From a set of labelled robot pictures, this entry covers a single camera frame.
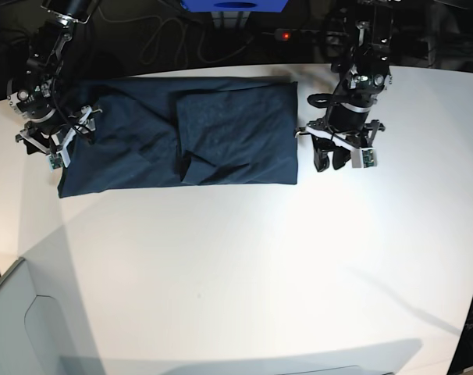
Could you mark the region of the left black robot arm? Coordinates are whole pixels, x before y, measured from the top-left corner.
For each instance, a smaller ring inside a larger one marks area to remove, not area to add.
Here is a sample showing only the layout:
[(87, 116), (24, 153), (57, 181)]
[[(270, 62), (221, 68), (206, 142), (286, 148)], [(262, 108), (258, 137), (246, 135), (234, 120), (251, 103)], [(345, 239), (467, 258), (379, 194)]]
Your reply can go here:
[(329, 50), (332, 21), (340, 22), (334, 35), (342, 47), (331, 60), (339, 80), (330, 93), (308, 96), (308, 104), (324, 110), (321, 118), (299, 127), (297, 136), (310, 136), (318, 172), (339, 170), (346, 164), (367, 169), (377, 166), (377, 134), (386, 127), (368, 115), (392, 80), (389, 68), (393, 7), (389, 1), (338, 1), (325, 18), (321, 52)]

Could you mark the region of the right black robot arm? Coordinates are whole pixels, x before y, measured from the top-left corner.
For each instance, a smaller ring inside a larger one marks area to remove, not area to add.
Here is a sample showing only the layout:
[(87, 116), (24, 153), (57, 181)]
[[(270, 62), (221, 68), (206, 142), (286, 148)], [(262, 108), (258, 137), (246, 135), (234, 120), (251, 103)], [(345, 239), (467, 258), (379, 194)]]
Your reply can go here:
[(10, 108), (27, 122), (16, 135), (27, 153), (40, 152), (57, 167), (69, 165), (67, 148), (76, 136), (91, 138), (90, 106), (64, 113), (57, 91), (64, 65), (65, 48), (77, 26), (91, 18), (91, 1), (43, 1), (49, 18), (28, 44), (25, 68), (7, 86)]

